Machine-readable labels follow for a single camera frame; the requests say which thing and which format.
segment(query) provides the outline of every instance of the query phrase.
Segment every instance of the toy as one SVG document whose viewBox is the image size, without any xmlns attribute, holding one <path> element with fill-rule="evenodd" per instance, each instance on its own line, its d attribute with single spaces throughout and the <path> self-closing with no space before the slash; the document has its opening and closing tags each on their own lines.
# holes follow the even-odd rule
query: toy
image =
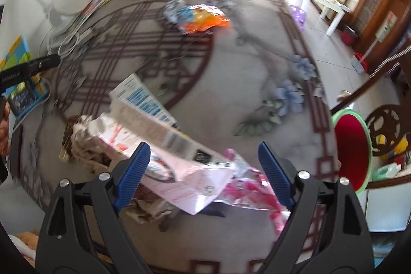
<svg viewBox="0 0 411 274">
<path fill-rule="evenodd" d="M 1 71 L 26 63 L 31 59 L 27 40 L 24 35 L 20 35 L 13 43 L 6 58 L 0 63 Z M 30 80 L 7 88 L 3 95 L 9 102 L 17 121 L 19 121 L 41 100 L 45 99 L 47 94 L 47 88 L 40 83 L 40 75 L 35 75 Z"/>
<path fill-rule="evenodd" d="M 387 139 L 384 135 L 381 135 L 378 138 L 378 144 L 385 144 L 387 142 Z M 382 159 L 388 160 L 389 158 L 393 158 L 394 156 L 398 156 L 400 154 L 403 154 L 408 147 L 408 141 L 406 140 L 405 137 L 401 139 L 401 141 L 397 144 L 397 146 L 394 148 L 393 151 L 389 152 L 387 155 L 381 156 Z"/>
</svg>

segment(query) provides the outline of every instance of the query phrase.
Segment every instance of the plastic bottle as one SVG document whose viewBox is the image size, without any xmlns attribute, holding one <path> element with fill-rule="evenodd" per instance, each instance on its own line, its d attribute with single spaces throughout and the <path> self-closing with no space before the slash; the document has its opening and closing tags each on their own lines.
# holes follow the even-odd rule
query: plastic bottle
<svg viewBox="0 0 411 274">
<path fill-rule="evenodd" d="M 397 163 L 391 163 L 376 169 L 374 174 L 372 175 L 372 180 L 379 181 L 384 179 L 391 179 L 394 178 L 399 171 L 401 171 L 401 165 Z"/>
</svg>

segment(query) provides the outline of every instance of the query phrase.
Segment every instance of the red bucket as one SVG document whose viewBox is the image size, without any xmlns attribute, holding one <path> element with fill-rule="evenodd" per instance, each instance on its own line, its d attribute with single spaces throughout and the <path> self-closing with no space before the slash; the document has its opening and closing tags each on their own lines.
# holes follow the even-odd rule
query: red bucket
<svg viewBox="0 0 411 274">
<path fill-rule="evenodd" d="M 354 191 L 361 193 L 371 174 L 372 146 L 367 125 L 357 112 L 350 109 L 335 113 L 332 124 L 341 162 L 338 175 L 348 178 Z"/>
<path fill-rule="evenodd" d="M 354 56 L 358 61 L 360 61 L 360 59 L 362 58 L 362 55 L 357 52 L 354 53 Z M 361 62 L 361 66 L 364 69 L 364 72 L 368 72 L 368 63 L 365 59 Z"/>
</svg>

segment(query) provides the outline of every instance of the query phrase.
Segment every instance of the trash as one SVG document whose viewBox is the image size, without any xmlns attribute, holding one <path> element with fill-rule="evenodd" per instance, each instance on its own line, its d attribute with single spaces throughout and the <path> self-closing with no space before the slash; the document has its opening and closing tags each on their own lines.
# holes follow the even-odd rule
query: trash
<svg viewBox="0 0 411 274">
<path fill-rule="evenodd" d="M 268 210 L 273 228 L 279 237 L 289 213 L 278 201 L 265 175 L 251 167 L 233 149 L 227 149 L 224 156 L 234 162 L 236 173 L 214 202 L 254 210 Z"/>
<path fill-rule="evenodd" d="M 112 100 L 127 101 L 134 108 L 148 113 L 169 126 L 178 128 L 177 121 L 164 106 L 151 94 L 136 74 L 128 76 L 110 92 Z"/>
<path fill-rule="evenodd" d="M 129 158 L 142 141 L 148 143 L 151 161 L 141 184 L 192 215 L 216 199 L 233 177 L 233 162 L 178 130 L 130 106 L 117 112 L 114 108 L 88 126 L 96 144 L 113 160 L 109 171 L 115 162 Z"/>
<path fill-rule="evenodd" d="M 219 8 L 204 4 L 187 6 L 183 0 L 168 2 L 164 16 L 183 34 L 203 32 L 214 26 L 231 26 L 230 19 Z"/>
</svg>

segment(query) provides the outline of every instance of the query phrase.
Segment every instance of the flower pattern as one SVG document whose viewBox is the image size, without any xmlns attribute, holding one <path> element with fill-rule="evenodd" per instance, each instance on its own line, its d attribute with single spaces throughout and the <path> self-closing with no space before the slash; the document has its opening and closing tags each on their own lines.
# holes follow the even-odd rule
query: flower pattern
<svg viewBox="0 0 411 274">
<path fill-rule="evenodd" d="M 309 58 L 302 58 L 300 55 L 294 56 L 295 62 L 293 64 L 293 70 L 300 75 L 303 80 L 310 80 L 311 78 L 317 78 L 315 72 L 315 65 L 311 64 Z"/>
<path fill-rule="evenodd" d="M 279 116 L 284 116 L 291 109 L 293 113 L 301 113 L 303 111 L 304 98 L 300 94 L 297 86 L 290 80 L 283 82 L 283 87 L 275 90 L 277 98 L 283 102 L 283 106 L 278 110 Z"/>
</svg>

